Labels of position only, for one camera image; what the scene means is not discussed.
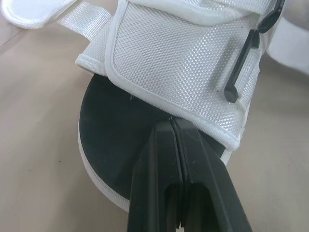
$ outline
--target white nylon strap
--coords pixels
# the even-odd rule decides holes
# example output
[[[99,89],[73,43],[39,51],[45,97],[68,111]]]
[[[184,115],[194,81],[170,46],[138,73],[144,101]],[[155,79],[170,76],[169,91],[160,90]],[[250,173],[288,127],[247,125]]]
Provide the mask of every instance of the white nylon strap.
[[[260,15],[266,15],[276,4],[276,0],[215,0]]]
[[[110,18],[111,14],[104,8],[77,1],[59,17],[57,23],[91,41]]]
[[[92,73],[107,76],[105,71],[105,49],[108,34],[112,23],[112,17],[97,33],[85,51],[78,56],[76,64]]]

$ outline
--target black plastic clip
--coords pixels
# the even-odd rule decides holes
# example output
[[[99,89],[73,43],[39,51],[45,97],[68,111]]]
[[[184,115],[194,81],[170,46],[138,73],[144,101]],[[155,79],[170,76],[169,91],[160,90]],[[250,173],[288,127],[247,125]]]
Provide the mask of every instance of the black plastic clip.
[[[285,0],[277,0],[274,9],[262,20],[259,24],[258,29],[250,30],[247,40],[240,52],[240,55],[236,61],[235,67],[230,75],[230,78],[227,81],[227,84],[224,88],[225,99],[230,103],[235,103],[238,99],[238,92],[235,88],[235,83],[238,79],[240,71],[245,63],[245,60],[248,56],[249,50],[253,48],[259,48],[260,35],[269,31],[278,21],[281,12],[283,10]]]

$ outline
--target black plastic lever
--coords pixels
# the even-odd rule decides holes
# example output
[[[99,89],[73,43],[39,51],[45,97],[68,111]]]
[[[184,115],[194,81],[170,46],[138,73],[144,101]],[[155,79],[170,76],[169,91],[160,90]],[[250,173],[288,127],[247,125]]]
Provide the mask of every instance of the black plastic lever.
[[[225,165],[184,119],[155,125],[135,164],[128,232],[252,232]]]
[[[240,71],[243,67],[243,64],[246,61],[248,53],[252,47],[259,48],[260,45],[260,35],[257,30],[250,30],[246,42],[238,56],[236,64],[233,68],[233,71],[230,75],[230,78],[227,81],[227,84],[224,88],[224,96],[228,102],[235,103],[238,99],[238,92],[235,87],[235,83],[238,79]]]
[[[169,121],[158,123],[134,166],[128,232],[175,232],[180,222],[182,177]]]
[[[252,232],[223,162],[189,121],[172,121],[185,174],[186,232]]]

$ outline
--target white velcro strap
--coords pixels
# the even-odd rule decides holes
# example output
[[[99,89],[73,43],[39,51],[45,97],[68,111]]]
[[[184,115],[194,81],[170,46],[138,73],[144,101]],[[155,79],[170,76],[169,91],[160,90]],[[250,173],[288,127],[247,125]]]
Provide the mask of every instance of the white velcro strap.
[[[266,15],[276,3],[276,0],[215,0],[239,9],[251,11],[260,15]]]
[[[104,8],[79,1],[67,9],[57,23],[92,40],[110,18],[111,14]]]

